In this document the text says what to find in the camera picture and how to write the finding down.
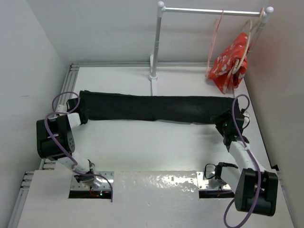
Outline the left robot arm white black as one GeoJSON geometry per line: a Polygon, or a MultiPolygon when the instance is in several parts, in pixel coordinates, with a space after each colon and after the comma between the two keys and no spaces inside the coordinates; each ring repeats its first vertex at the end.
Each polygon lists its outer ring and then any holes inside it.
{"type": "Polygon", "coordinates": [[[92,186],[94,164],[77,151],[72,129],[88,122],[89,111],[84,99],[73,98],[66,103],[67,112],[57,112],[53,118],[36,121],[38,155],[64,165],[74,172],[78,183],[92,186]]]}

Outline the black trousers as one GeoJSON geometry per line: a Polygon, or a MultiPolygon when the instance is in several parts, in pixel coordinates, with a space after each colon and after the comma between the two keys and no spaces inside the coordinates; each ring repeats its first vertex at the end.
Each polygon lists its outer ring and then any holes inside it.
{"type": "Polygon", "coordinates": [[[210,124],[231,110],[233,98],[217,96],[136,96],[80,91],[91,120],[169,121],[210,124]]]}

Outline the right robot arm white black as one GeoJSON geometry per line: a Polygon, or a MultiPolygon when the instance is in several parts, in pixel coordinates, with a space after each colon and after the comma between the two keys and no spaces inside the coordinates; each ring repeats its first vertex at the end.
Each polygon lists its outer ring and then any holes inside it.
{"type": "Polygon", "coordinates": [[[278,176],[267,171],[249,150],[249,140],[243,136],[246,116],[242,112],[226,111],[211,118],[223,137],[223,144],[234,163],[219,162],[204,179],[214,188],[229,185],[234,193],[237,211],[273,216],[276,211],[278,176]]]}

